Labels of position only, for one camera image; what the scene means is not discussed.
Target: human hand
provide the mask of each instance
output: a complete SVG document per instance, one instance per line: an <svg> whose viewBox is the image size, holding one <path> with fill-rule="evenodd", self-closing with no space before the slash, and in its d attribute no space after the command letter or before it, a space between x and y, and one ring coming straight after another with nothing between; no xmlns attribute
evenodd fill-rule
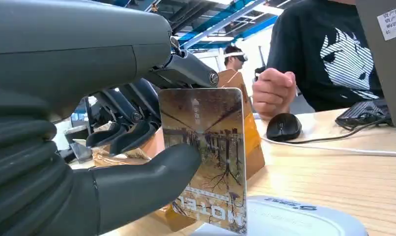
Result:
<svg viewBox="0 0 396 236"><path fill-rule="evenodd" d="M296 96L295 74L281 73L268 68L253 84L253 107L264 120L289 112L289 104Z"/></svg>

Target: black mouse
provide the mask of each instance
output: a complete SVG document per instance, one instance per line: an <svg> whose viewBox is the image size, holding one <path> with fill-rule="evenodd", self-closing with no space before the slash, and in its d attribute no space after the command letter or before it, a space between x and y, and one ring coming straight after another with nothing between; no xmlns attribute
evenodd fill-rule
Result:
<svg viewBox="0 0 396 236"><path fill-rule="evenodd" d="M291 113L281 113L274 116L266 129L266 137L277 142L296 139L301 134L301 123Z"/></svg>

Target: wooden table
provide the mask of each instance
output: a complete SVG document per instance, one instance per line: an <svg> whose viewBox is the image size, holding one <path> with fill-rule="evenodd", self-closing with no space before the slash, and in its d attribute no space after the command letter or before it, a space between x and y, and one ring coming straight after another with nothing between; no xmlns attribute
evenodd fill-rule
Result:
<svg viewBox="0 0 396 236"><path fill-rule="evenodd" d="M339 136L347 131L334 119L342 110L299 115L303 138ZM261 134L266 123L257 120ZM325 147L396 151L395 128L372 128ZM359 219L370 236L396 236L396 157L353 155L337 151L271 145L263 141L266 167L248 181L249 195L269 195L344 211ZM186 236L144 217L108 236Z"/></svg>

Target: person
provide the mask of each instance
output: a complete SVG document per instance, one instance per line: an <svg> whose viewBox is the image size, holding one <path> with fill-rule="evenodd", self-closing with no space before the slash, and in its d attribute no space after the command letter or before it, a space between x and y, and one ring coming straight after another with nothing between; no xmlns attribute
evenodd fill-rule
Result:
<svg viewBox="0 0 396 236"><path fill-rule="evenodd" d="M243 68L243 64L247 61L246 55L236 46L227 46L224 50L224 65L226 69L238 71Z"/></svg>
<svg viewBox="0 0 396 236"><path fill-rule="evenodd" d="M276 21L267 69L253 85L263 119L289 112L296 86L315 111L383 97L355 0L303 0Z"/></svg>

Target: ceiling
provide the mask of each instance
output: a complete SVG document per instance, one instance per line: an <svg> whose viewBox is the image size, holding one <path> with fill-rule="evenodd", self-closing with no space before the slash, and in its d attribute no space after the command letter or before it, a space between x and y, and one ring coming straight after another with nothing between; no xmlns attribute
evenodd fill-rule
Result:
<svg viewBox="0 0 396 236"><path fill-rule="evenodd" d="M165 17L182 48L208 50L249 37L274 24L301 0L100 0Z"/></svg>

